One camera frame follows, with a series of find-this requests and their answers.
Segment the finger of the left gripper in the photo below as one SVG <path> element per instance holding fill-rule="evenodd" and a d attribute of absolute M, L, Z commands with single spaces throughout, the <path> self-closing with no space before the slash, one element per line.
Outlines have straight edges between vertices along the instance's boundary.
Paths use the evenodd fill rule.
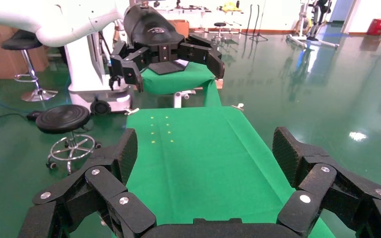
<path fill-rule="evenodd" d="M 223 79 L 225 63 L 217 44 L 197 35 L 190 34 L 178 44 L 178 58 L 205 65 L 217 78 Z"/>
<path fill-rule="evenodd" d="M 114 90 L 114 85 L 120 86 L 121 79 L 125 84 L 134 85 L 139 92 L 143 92 L 143 79 L 141 72 L 150 64 L 150 49 L 139 49 L 130 46 L 125 41 L 118 41 L 110 56 L 109 87 Z"/>

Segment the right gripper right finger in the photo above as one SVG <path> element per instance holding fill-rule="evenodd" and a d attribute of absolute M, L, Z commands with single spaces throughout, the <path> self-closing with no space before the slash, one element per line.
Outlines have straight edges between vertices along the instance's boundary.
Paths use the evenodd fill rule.
<path fill-rule="evenodd" d="M 323 210 L 358 238 L 381 238 L 381 185 L 340 166 L 323 148 L 298 141 L 285 127 L 273 135 L 272 153 L 293 194 L 277 224 L 306 238 Z"/>

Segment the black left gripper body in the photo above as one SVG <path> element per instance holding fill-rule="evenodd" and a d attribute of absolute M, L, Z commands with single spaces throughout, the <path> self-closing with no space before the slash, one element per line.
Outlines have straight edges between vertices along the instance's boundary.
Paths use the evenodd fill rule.
<path fill-rule="evenodd" d="M 157 10 L 150 6 L 133 5 L 124 14 L 124 29 L 129 42 L 144 53 L 149 63 L 178 60 L 179 45 L 185 37 Z"/>

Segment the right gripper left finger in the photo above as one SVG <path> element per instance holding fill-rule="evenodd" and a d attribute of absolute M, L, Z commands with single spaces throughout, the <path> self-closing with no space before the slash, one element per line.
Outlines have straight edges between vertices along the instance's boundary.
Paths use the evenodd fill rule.
<path fill-rule="evenodd" d="M 117 144 L 97 149 L 78 171 L 33 197 L 18 236 L 67 238 L 93 213 L 119 238 L 144 236 L 156 226 L 156 217 L 126 186 L 137 150 L 133 128 Z"/>

